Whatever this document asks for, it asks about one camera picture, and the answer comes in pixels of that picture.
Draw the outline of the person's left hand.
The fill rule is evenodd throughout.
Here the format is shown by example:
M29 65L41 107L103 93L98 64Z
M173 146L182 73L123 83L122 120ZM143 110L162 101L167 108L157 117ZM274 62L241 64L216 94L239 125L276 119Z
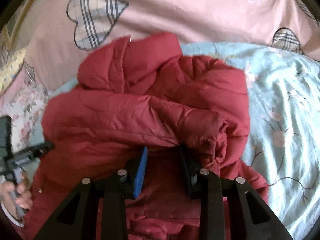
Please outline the person's left hand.
M30 180L24 170L19 178L17 185L11 181L1 181L1 203L10 215L9 218L21 223L24 214L31 209L33 200L29 191Z

